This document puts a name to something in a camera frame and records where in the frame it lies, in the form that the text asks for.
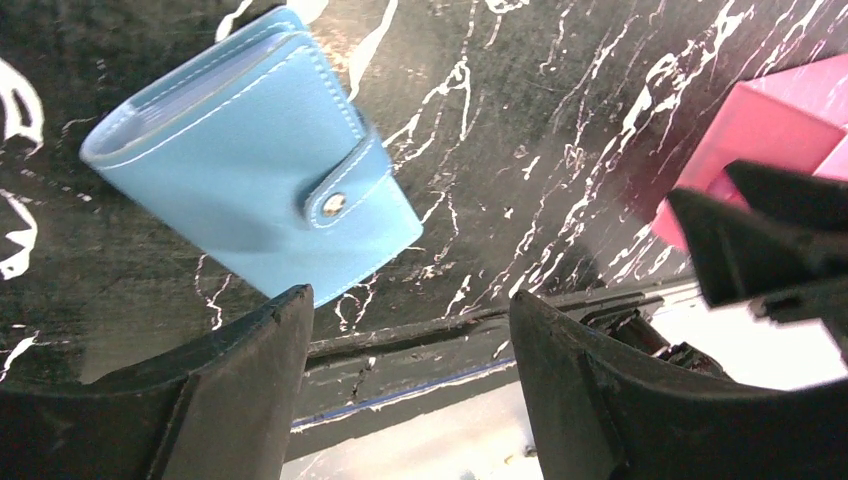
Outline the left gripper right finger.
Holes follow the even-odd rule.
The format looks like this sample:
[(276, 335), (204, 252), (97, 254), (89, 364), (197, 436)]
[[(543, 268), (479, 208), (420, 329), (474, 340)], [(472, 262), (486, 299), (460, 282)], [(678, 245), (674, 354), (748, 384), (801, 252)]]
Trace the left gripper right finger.
[(520, 291), (509, 324), (546, 479), (843, 479), (847, 384), (770, 390), (689, 371)]

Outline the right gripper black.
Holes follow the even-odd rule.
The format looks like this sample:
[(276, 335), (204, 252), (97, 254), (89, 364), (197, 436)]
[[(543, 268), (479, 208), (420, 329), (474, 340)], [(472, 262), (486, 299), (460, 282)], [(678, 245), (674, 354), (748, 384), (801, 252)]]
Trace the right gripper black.
[(667, 196), (706, 303), (818, 319), (847, 364), (847, 182), (746, 160), (724, 173), (750, 209), (691, 189)]

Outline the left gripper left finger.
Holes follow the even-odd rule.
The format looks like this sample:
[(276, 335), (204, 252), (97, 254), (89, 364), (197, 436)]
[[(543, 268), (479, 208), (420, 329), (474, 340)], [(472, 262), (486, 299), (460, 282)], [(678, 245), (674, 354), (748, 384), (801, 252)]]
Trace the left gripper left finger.
[(314, 319), (297, 285), (89, 383), (1, 389), (5, 479), (277, 479)]

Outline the pink plastic box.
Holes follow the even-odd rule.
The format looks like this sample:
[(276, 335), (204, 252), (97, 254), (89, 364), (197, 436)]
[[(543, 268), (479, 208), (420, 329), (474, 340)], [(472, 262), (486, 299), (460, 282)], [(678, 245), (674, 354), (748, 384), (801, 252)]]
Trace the pink plastic box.
[(723, 172), (737, 159), (846, 179), (846, 55), (737, 83), (676, 184), (740, 204)]

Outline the blue card holder wallet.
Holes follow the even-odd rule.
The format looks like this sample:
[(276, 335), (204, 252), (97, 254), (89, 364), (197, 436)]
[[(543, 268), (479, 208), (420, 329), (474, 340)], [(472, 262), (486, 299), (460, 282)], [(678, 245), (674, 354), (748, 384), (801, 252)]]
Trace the blue card holder wallet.
[(376, 129), (276, 7), (124, 101), (81, 159), (262, 294), (323, 305), (422, 234)]

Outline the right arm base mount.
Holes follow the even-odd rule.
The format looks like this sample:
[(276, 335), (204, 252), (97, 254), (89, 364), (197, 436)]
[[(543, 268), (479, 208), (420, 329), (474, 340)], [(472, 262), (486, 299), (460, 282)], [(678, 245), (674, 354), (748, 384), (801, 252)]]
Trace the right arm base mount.
[(653, 358), (689, 371), (731, 380), (720, 363), (682, 341), (670, 343), (653, 325), (653, 314), (663, 304), (659, 296), (628, 294), (587, 302), (576, 320)]

